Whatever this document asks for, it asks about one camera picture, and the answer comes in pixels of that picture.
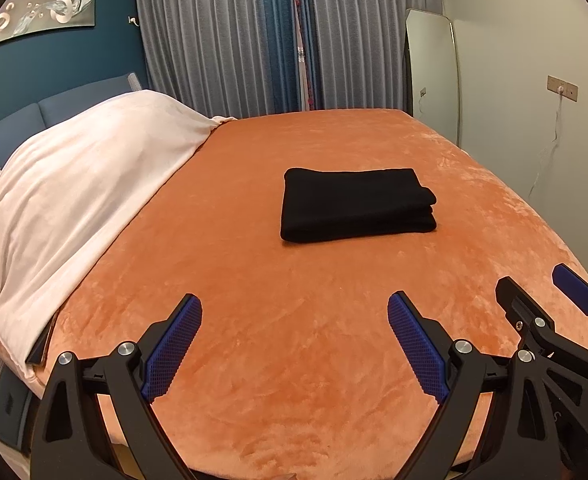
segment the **gray curtain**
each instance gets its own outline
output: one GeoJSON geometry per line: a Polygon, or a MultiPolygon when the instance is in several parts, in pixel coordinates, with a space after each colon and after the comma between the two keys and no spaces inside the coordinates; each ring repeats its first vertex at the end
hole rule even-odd
{"type": "Polygon", "coordinates": [[[441,0],[314,0],[325,108],[404,106],[405,13],[441,0]]]}
{"type": "Polygon", "coordinates": [[[263,0],[136,0],[152,88],[207,116],[273,113],[263,0]]]}

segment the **black folded cloth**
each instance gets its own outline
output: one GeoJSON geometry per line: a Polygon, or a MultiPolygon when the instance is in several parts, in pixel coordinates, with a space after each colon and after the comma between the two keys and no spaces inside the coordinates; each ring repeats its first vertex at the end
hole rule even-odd
{"type": "Polygon", "coordinates": [[[322,242],[370,235],[427,233],[436,229],[436,197],[414,170],[285,173],[280,237],[322,242]]]}

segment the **standing mirror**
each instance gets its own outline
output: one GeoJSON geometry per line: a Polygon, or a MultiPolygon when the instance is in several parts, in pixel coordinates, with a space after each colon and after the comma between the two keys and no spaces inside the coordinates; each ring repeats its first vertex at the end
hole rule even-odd
{"type": "Polygon", "coordinates": [[[410,9],[407,39],[412,75],[412,115],[458,146],[458,65],[452,22],[410,9]]]}

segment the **white blanket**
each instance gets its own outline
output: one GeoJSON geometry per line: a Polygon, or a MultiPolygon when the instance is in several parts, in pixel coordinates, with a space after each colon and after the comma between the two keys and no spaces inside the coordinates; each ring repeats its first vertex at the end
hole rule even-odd
{"type": "Polygon", "coordinates": [[[28,384],[43,327],[225,120],[133,92],[33,136],[0,170],[0,347],[28,384]]]}

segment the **electrical socket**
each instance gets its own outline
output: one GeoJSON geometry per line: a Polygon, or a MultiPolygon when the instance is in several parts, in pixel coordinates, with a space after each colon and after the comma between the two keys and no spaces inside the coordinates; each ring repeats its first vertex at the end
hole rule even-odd
{"type": "Polygon", "coordinates": [[[559,86],[562,86],[565,89],[563,92],[563,97],[567,97],[574,102],[578,101],[578,86],[573,85],[572,83],[568,83],[567,81],[563,81],[557,77],[548,75],[548,90],[558,94],[559,86]]]}

